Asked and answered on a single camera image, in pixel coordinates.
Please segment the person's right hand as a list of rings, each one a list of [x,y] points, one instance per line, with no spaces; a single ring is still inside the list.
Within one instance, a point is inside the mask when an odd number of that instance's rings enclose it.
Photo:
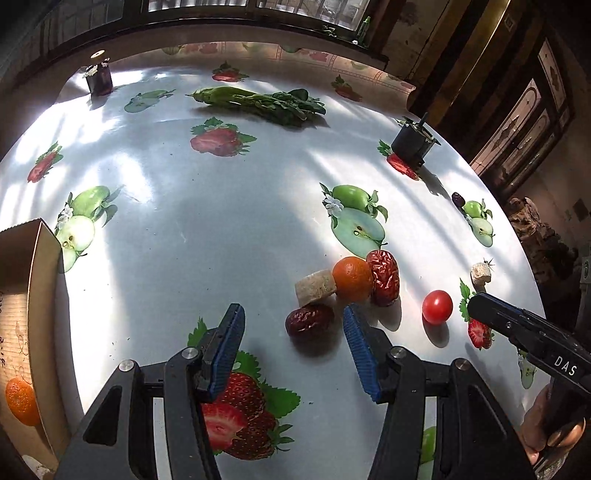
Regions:
[[[532,465],[538,461],[539,454],[547,447],[548,442],[554,442],[559,434],[554,433],[552,439],[544,433],[546,417],[549,412],[551,385],[547,384],[537,395],[533,406],[527,411],[518,430],[518,436]],[[556,448],[559,459],[566,457],[583,436],[586,420],[579,421],[563,438]]]

